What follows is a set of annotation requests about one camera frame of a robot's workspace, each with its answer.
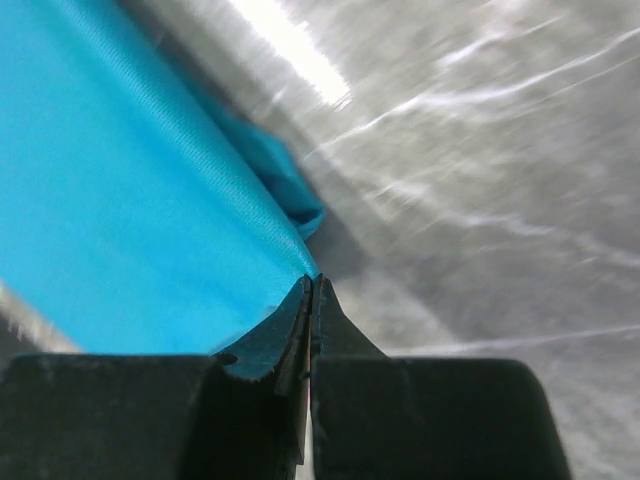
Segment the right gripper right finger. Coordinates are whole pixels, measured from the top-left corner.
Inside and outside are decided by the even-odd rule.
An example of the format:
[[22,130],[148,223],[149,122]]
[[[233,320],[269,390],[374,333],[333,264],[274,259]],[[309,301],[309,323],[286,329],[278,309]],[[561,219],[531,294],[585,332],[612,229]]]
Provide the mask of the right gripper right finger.
[[319,277],[311,306],[319,479],[567,479],[545,390],[502,358],[391,357]]

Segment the teal t shirt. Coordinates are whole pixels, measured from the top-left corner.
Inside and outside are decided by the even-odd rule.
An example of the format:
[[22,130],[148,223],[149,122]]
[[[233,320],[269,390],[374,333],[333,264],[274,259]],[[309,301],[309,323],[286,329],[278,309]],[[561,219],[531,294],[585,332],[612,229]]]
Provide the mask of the teal t shirt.
[[1,277],[82,350],[205,353],[317,267],[324,209],[112,1],[1,5]]

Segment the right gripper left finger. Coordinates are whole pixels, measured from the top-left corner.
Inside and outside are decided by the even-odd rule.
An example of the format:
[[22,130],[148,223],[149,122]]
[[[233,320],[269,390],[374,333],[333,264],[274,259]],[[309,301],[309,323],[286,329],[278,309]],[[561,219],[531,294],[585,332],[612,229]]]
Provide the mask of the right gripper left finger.
[[5,479],[291,479],[311,281],[207,355],[35,354],[1,376]]

